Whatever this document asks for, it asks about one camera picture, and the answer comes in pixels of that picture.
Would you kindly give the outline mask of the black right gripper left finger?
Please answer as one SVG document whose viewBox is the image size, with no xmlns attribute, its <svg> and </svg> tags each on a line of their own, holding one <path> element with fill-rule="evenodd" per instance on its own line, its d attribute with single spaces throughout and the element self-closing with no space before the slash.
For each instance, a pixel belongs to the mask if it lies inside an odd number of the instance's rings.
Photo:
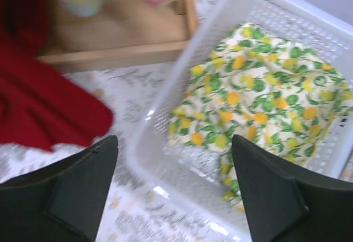
<svg viewBox="0 0 353 242">
<path fill-rule="evenodd" d="M 1 241 L 95 241 L 118 138 L 1 184 Z"/>
</svg>

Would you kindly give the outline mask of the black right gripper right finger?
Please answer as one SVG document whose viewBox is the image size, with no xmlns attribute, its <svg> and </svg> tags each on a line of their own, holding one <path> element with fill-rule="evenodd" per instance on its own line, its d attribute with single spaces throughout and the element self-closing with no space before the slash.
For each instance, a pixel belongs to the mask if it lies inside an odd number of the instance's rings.
<svg viewBox="0 0 353 242">
<path fill-rule="evenodd" d="M 252 241 L 352 241 L 352 183 L 240 135 L 232 138 L 232 156 Z"/>
</svg>

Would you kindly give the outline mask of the red dress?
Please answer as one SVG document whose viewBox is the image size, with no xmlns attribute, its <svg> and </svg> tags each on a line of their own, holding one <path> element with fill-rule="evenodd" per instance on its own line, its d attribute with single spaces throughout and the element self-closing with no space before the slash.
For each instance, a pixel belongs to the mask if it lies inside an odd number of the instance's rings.
<svg viewBox="0 0 353 242">
<path fill-rule="evenodd" d="M 36 55 L 49 35 L 46 0 L 1 0 L 1 143 L 87 147 L 113 112 Z"/>
</svg>

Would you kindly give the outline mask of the lemon print skirt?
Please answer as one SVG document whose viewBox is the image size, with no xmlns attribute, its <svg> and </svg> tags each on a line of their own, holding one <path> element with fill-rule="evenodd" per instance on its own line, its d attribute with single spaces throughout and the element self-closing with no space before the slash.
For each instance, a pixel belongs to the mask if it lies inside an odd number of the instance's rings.
<svg viewBox="0 0 353 242">
<path fill-rule="evenodd" d="M 170 113 L 168 143 L 218 152 L 223 198 L 243 209 L 234 135 L 304 166 L 333 122 L 351 111 L 352 91 L 337 69 L 303 44 L 243 23 L 190 68 L 184 98 Z"/>
</svg>

